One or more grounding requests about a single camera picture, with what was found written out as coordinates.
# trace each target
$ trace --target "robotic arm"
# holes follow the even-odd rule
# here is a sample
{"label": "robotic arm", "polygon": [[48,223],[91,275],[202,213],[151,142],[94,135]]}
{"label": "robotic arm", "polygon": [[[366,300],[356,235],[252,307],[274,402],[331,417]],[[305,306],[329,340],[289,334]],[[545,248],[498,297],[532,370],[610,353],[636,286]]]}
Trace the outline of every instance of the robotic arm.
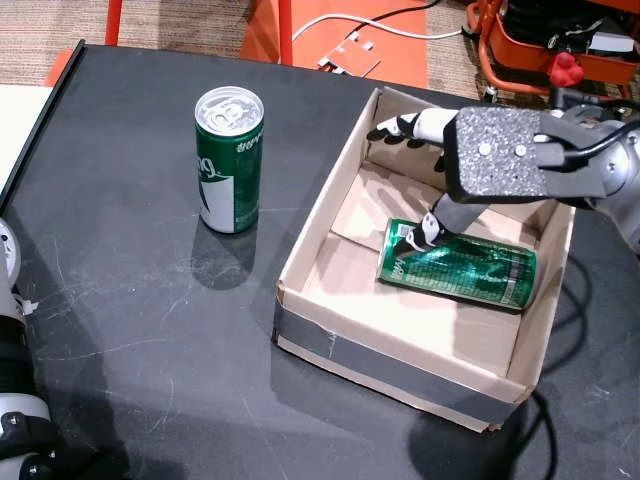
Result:
{"label": "robotic arm", "polygon": [[640,110],[640,104],[602,102],[565,89],[555,91],[552,102],[552,112],[428,108],[370,131],[370,141],[393,145],[408,139],[410,148],[443,148],[447,192],[394,254],[404,257],[449,241],[491,203],[556,198],[607,215],[640,255],[640,120],[623,123],[611,113],[621,106]]}

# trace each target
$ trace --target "black cable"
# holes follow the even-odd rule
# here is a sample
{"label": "black cable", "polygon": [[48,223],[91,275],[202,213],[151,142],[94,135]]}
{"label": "black cable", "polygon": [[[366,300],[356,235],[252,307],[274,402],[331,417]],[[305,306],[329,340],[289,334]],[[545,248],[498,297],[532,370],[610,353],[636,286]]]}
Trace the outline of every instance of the black cable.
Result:
{"label": "black cable", "polygon": [[589,158],[595,157],[602,151],[606,150],[615,142],[620,140],[621,137],[631,132],[632,130],[635,130],[636,128],[640,128],[640,119],[633,120],[625,124],[623,127],[620,127],[615,132],[607,135],[605,138],[589,147],[576,150],[567,150],[566,152],[564,152],[564,157],[569,161],[588,160]]}
{"label": "black cable", "polygon": [[534,390],[531,396],[538,404],[538,409],[540,412],[538,413],[538,416],[542,420],[544,420],[544,425],[547,429],[547,436],[549,437],[550,459],[549,469],[547,470],[547,474],[544,478],[545,480],[552,480],[553,477],[555,477],[556,470],[558,468],[558,439],[556,438],[556,430],[553,426],[551,415],[549,414],[549,407],[547,405],[546,399],[542,395],[540,395],[537,390]]}
{"label": "black cable", "polygon": [[632,108],[633,110],[640,111],[640,102],[634,102],[633,100],[629,100],[628,98],[616,98],[614,100],[606,100],[604,102],[600,102],[599,105],[604,108]]}
{"label": "black cable", "polygon": [[[379,15],[375,18],[372,18],[371,20],[374,22],[379,22],[380,20],[384,20],[385,18],[389,18],[389,17],[393,17],[394,15],[399,15],[401,13],[407,13],[407,12],[416,12],[418,10],[426,10],[428,8],[431,7],[435,7],[437,4],[439,4],[442,0],[433,0],[433,2],[427,4],[427,5],[420,5],[419,7],[409,7],[409,8],[403,8],[401,10],[394,10],[393,12],[388,12],[388,13],[383,13],[382,15]],[[354,28],[353,30],[351,30],[346,37],[344,38],[349,38],[349,36],[354,33],[357,32],[358,30],[366,27],[367,25],[369,25],[368,23],[361,23],[360,25],[358,25],[356,28]]]}

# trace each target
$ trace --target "gray duct tape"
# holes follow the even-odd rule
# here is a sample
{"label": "gray duct tape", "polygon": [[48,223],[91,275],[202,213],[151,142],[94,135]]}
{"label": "gray duct tape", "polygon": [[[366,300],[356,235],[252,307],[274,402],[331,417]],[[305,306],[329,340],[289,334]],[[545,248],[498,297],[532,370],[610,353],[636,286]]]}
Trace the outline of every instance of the gray duct tape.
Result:
{"label": "gray duct tape", "polygon": [[518,407],[337,336],[276,301],[274,340],[278,335],[355,372],[487,423],[504,423]]}

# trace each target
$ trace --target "green can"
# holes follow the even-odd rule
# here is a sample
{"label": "green can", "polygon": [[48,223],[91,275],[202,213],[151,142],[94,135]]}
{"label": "green can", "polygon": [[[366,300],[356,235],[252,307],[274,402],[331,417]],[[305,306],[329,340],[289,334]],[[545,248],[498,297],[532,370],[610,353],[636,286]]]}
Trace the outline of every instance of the green can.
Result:
{"label": "green can", "polygon": [[426,253],[395,258],[393,247],[416,225],[389,220],[378,262],[379,280],[514,310],[531,303],[538,276],[535,252],[458,235]]}
{"label": "green can", "polygon": [[241,87],[205,93],[195,110],[200,216],[236,233],[258,219],[264,106]]}

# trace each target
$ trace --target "can lid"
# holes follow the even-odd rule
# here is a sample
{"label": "can lid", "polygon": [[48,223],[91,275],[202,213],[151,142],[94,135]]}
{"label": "can lid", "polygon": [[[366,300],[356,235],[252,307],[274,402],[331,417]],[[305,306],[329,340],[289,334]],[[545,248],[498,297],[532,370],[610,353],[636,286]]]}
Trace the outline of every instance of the can lid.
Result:
{"label": "can lid", "polygon": [[242,87],[209,90],[196,103],[196,122],[207,132],[235,137],[253,130],[264,116],[258,96]]}

